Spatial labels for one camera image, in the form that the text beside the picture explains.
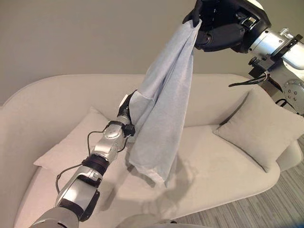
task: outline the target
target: sofa armrest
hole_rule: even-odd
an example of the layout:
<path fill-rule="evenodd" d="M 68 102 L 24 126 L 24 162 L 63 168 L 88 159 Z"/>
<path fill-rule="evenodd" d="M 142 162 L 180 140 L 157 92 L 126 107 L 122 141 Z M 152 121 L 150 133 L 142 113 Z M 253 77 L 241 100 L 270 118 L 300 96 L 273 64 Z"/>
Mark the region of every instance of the sofa armrest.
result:
<path fill-rule="evenodd" d="M 281 172 L 298 165 L 303 160 L 302 150 L 297 140 L 293 141 L 276 160 Z"/>

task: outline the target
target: sofa seat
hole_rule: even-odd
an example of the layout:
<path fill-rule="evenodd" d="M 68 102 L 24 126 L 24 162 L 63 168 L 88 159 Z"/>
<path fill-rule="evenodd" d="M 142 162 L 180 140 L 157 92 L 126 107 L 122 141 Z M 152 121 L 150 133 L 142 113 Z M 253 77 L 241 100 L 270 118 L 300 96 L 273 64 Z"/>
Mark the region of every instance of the sofa seat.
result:
<path fill-rule="evenodd" d="M 135 169 L 81 228 L 142 227 L 259 194 L 277 182 L 278 165 L 269 173 L 245 152 L 214 135 L 219 125 L 183 130 L 176 168 L 168 187 L 154 186 Z M 56 177 L 38 168 L 22 200 L 16 228 L 26 228 L 54 206 Z"/>

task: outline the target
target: gray wall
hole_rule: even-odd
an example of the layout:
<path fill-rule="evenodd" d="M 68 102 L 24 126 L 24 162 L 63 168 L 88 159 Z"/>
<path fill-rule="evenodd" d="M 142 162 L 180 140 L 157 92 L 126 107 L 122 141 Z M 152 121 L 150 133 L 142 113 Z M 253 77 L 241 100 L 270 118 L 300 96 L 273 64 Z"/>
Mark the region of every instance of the gray wall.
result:
<path fill-rule="evenodd" d="M 144 74 L 195 0 L 0 0 L 0 105 L 63 74 Z M 273 27 L 304 34 L 303 0 L 260 0 Z M 195 51 L 195 73 L 246 75 L 250 55 Z"/>

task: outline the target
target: sofa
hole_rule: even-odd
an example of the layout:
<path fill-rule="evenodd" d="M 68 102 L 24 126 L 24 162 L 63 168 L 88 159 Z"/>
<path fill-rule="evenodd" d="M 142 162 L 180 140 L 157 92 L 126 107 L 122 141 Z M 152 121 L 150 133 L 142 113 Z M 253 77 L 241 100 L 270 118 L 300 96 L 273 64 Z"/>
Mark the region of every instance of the sofa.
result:
<path fill-rule="evenodd" d="M 114 119 L 125 94 L 144 75 L 65 75 L 34 82 L 0 109 L 1 227 L 26 228 L 54 206 L 55 175 L 33 162 L 65 138 L 93 106 Z M 107 201 L 81 228 L 143 227 L 243 199 L 273 187 L 280 172 L 303 159 L 294 141 L 265 172 L 240 148 L 213 134 L 257 85 L 232 74 L 193 75 L 173 184 L 154 185 L 129 169 Z"/>

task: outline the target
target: sofa backrest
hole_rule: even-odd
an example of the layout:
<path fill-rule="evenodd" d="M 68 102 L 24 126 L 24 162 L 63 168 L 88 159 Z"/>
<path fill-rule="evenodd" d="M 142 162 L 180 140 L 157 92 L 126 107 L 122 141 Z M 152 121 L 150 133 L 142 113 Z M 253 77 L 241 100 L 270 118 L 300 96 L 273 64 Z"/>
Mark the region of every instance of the sofa backrest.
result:
<path fill-rule="evenodd" d="M 33 162 L 59 143 L 90 106 L 108 119 L 117 115 L 125 94 L 143 75 L 69 75 L 43 79 L 12 96 L 0 110 L 0 220 L 12 227 L 22 197 L 35 173 Z M 228 85 L 236 75 L 194 75 L 186 126 L 219 124 L 259 86 Z"/>

